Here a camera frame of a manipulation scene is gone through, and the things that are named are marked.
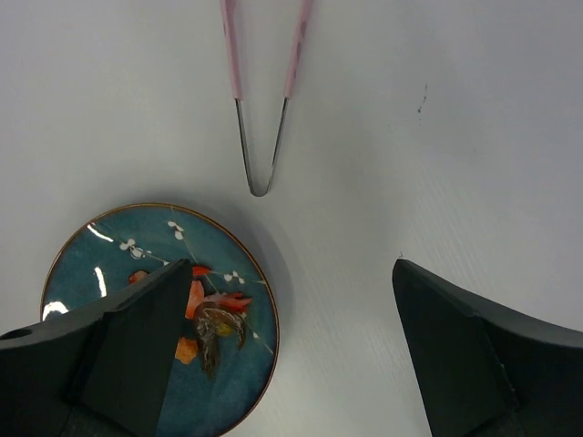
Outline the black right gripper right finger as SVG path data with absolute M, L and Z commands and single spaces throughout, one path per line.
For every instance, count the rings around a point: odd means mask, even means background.
M 579 436 L 582 334 L 464 290 L 408 259 L 394 297 L 434 436 Z

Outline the red pink food piece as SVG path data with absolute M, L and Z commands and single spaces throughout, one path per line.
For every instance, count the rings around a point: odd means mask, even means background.
M 192 268 L 193 281 L 189 290 L 189 300 L 187 303 L 185 317 L 193 320 L 196 309 L 202 304 L 212 304 L 226 310 L 232 310 L 236 313 L 244 313 L 251 304 L 251 298 L 244 298 L 240 292 L 221 294 L 219 292 L 206 295 L 202 282 L 199 277 L 206 276 L 210 269 L 201 266 Z

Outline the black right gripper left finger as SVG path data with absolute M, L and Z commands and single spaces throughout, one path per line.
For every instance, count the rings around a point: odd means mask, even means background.
M 192 267 L 180 259 L 2 335 L 2 435 L 154 435 L 191 281 Z

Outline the brown mushroom food piece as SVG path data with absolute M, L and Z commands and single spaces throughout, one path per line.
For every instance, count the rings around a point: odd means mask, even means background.
M 234 332 L 240 350 L 247 339 L 242 316 L 213 303 L 203 303 L 195 309 L 193 326 L 199 347 L 201 368 L 212 380 L 220 366 L 220 327 L 226 326 Z

